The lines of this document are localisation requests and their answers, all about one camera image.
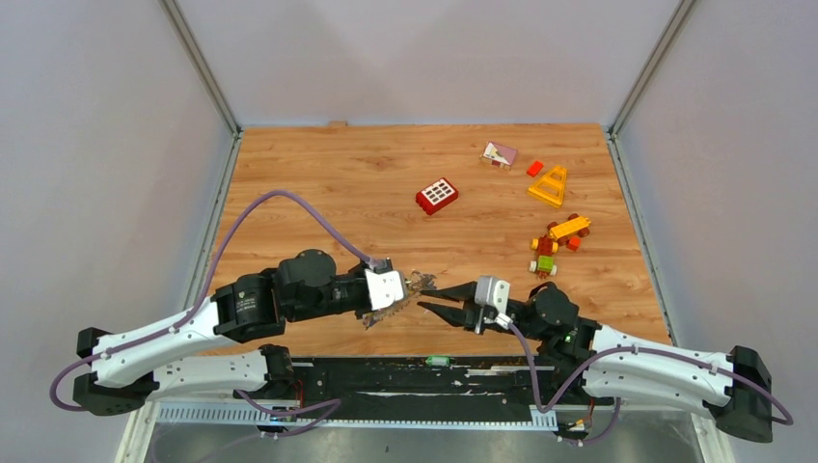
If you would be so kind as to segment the large grey toothed keyring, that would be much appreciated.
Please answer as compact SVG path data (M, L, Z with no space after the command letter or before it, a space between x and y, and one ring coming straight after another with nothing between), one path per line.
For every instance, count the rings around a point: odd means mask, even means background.
M371 309L361 316L366 329L415 304L423 290L435 289L437 276L413 270L407 276L394 270L383 275L367 273Z

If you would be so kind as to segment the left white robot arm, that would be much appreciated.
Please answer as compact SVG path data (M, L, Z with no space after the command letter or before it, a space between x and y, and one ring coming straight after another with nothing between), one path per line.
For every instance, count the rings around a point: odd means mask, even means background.
M283 398L293 391L296 376L287 348L222 359L201 359L199 353L279 336L289 323L347 312L362 318L406 295L403 275L390 263L372 269L360 262L340 274L330 255L305 250L218 288L196 310L124 333L93 327L79 332L77 355L91 364L74 378L72 399L96 416L115 416L151 400L202 390Z

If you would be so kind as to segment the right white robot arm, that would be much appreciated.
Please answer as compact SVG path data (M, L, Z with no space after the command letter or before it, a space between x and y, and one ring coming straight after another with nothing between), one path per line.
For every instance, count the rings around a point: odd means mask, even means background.
M688 350L628 335L580 316L553 282L514 300L495 277L425 289L422 307L478 335L508 333L520 341L536 408L545 413L580 397L670 406L710 418L721 432L749 442L773 440L772 380L758 353Z

